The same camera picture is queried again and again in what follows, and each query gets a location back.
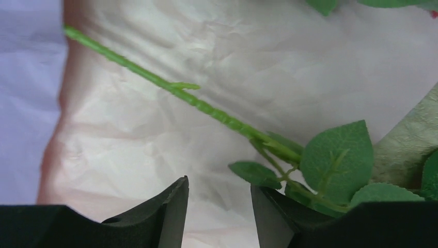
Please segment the purple wrapping paper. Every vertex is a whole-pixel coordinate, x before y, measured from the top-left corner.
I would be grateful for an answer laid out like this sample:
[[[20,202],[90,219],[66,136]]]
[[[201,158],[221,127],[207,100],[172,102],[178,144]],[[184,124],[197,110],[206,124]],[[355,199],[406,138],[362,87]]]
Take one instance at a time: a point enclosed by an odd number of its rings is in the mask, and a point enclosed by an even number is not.
[[[1,1],[1,210],[1,247],[437,247],[437,1]]]

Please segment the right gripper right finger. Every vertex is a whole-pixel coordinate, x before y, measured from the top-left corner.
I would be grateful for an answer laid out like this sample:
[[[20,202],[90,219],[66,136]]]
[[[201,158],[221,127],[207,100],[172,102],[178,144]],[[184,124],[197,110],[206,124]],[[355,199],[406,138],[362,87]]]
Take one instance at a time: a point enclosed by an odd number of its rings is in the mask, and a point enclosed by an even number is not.
[[[251,186],[262,248],[437,247],[437,202],[362,203],[334,219],[282,195]]]

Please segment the artificial flower bunch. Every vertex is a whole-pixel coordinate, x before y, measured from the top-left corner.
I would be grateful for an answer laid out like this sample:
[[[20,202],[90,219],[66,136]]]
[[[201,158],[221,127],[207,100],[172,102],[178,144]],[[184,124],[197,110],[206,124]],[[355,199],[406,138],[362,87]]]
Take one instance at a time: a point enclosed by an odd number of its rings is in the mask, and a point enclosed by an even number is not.
[[[437,82],[437,19],[418,7],[340,1],[65,1],[65,21],[202,107],[304,147],[297,173],[341,203],[371,176],[380,141]],[[247,213],[232,172],[268,163],[249,141],[169,92],[71,42],[65,98],[72,187],[131,203],[181,175],[193,199]]]

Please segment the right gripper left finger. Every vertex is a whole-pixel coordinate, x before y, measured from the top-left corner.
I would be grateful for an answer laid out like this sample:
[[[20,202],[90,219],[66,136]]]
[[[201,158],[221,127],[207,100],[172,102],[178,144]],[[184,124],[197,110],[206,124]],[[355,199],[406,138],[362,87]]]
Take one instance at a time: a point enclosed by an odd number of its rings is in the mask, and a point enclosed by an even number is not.
[[[188,198],[189,180],[184,176],[102,223],[66,205],[2,205],[1,247],[180,248]]]

